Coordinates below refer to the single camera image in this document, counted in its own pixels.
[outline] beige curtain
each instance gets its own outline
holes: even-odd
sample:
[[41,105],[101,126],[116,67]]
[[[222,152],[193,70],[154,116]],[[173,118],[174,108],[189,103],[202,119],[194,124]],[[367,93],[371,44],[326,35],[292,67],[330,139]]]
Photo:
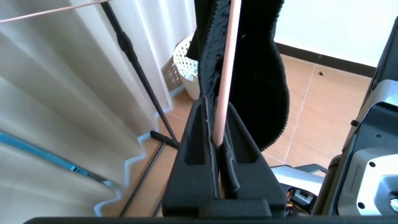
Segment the beige curtain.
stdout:
[[[3,0],[0,19],[85,2],[90,1]],[[195,28],[192,1],[115,0],[111,5],[160,105],[170,110],[167,86],[172,85],[164,71],[175,45]],[[129,177],[126,161],[144,156],[137,137],[157,129],[157,123],[102,8],[0,24],[0,49],[0,132],[123,187]],[[93,215],[96,203],[115,196],[114,187],[5,144],[0,168],[0,223]],[[27,206],[36,208],[18,219],[19,207]]]

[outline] white wall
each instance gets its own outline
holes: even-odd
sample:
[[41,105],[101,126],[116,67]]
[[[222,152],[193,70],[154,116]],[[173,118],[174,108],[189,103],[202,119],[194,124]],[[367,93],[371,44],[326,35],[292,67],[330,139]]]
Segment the white wall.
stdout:
[[275,41],[377,66],[398,0],[285,0]]

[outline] black fabric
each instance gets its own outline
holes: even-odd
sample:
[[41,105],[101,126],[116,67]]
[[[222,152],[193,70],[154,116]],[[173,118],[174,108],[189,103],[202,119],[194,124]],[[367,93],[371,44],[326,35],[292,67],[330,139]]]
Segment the black fabric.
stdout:
[[[195,0],[197,30],[187,57],[199,61],[200,94],[208,98],[211,115],[218,94],[230,4],[229,0]],[[283,0],[243,0],[241,6],[229,100],[261,150],[282,134],[289,114],[284,66],[274,42],[282,4]]]

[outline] perforated plastic basket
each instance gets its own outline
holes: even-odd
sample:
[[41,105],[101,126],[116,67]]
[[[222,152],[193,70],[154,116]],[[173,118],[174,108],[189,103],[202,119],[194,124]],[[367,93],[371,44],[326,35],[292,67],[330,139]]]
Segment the perforated plastic basket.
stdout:
[[177,45],[173,54],[174,65],[177,67],[182,84],[187,90],[189,96],[197,100],[199,98],[200,89],[198,81],[198,62],[187,58],[185,55],[188,52],[191,44],[193,34],[185,38]]

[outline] baseboard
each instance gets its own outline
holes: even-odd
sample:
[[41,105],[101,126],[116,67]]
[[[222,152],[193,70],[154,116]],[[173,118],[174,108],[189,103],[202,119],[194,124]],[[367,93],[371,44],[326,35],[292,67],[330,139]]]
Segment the baseboard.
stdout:
[[363,65],[356,62],[350,62],[343,59],[329,57],[326,55],[318,54],[303,49],[298,49],[284,44],[276,43],[276,45],[279,50],[279,53],[281,54],[295,57],[301,60],[306,60],[308,62],[317,63],[319,65],[336,68],[339,70],[355,73],[358,75],[363,75],[370,78],[372,78],[374,73],[376,72],[376,68],[369,65]]

